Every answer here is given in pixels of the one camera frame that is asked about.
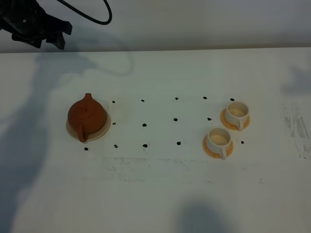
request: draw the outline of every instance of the white table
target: white table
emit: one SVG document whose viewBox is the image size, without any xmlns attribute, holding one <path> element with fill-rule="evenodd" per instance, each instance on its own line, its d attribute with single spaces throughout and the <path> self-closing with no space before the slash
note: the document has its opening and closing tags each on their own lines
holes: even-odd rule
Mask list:
<svg viewBox="0 0 311 233">
<path fill-rule="evenodd" d="M 1 54 L 0 71 L 1 233 L 311 231 L 311 48 Z M 116 123 L 87 144 L 65 128 L 85 93 Z M 202 140 L 230 98 L 251 124 L 216 160 Z"/>
</svg>

